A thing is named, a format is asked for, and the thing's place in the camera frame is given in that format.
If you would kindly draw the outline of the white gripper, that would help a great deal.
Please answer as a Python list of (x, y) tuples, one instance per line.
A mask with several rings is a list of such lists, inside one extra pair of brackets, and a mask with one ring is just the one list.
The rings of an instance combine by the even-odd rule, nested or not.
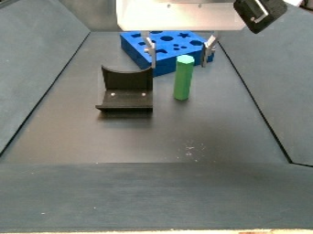
[[(245, 23), (235, 9), (236, 0), (117, 0), (118, 25), (124, 31), (142, 31), (150, 54), (152, 67), (157, 65), (156, 43), (150, 32), (156, 30), (240, 30)], [(215, 32), (202, 46), (201, 66), (220, 41)]]

